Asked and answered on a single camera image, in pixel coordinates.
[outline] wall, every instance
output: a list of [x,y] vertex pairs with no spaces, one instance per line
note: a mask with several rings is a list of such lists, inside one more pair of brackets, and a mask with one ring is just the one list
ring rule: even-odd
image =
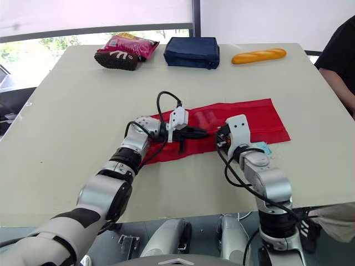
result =
[[354,0],[201,0],[201,35],[219,43],[300,43],[322,51]]

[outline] person's arm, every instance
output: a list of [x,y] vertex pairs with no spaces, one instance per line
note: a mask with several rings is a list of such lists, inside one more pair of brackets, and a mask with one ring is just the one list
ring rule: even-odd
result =
[[355,95],[349,90],[342,78],[335,71],[325,68],[320,68],[319,72],[334,90],[343,105],[350,109],[353,115],[355,115]]

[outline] floor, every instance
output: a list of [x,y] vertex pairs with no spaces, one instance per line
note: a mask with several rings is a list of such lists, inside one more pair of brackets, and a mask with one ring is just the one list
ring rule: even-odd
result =
[[[192,224],[190,253],[219,256],[215,234],[218,218],[219,215],[186,218]],[[159,220],[126,223],[123,224],[119,233],[107,231],[98,236],[88,252],[93,266],[112,265],[124,260],[121,246],[118,244],[121,234],[140,237],[139,248],[133,254],[133,257],[138,257],[148,239],[163,222]],[[252,213],[242,221],[242,224],[247,233],[252,234],[258,227],[257,213]],[[0,228],[0,242],[25,236],[32,230],[33,228]],[[260,246],[261,240],[257,235],[251,245],[254,265],[258,265],[257,250]],[[355,240],[350,243],[340,243],[322,232],[317,252],[314,255],[305,255],[308,266],[348,266],[355,265],[354,251]]]

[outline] gray cloth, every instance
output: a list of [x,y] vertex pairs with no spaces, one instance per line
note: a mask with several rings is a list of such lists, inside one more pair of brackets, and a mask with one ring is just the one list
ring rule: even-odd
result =
[[309,216],[313,215],[321,216],[313,220],[335,240],[350,242],[355,237],[355,202],[310,211]]

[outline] small red object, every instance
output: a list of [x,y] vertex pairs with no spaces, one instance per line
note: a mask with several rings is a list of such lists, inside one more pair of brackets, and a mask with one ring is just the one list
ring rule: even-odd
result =
[[[189,126],[196,126],[206,129],[210,136],[189,140],[184,143],[184,153],[179,153],[179,143],[167,143],[164,149],[148,163],[167,162],[184,158],[192,154],[203,154],[204,152],[215,151],[215,132],[217,127],[226,124],[226,119],[235,115],[246,115],[248,120],[251,142],[264,141],[268,144],[289,141],[290,137],[283,126],[271,99],[246,101],[234,104],[212,104],[200,108],[187,110],[189,112]],[[163,113],[164,121],[169,122],[171,111]],[[153,143],[146,155],[150,157],[161,144]]]

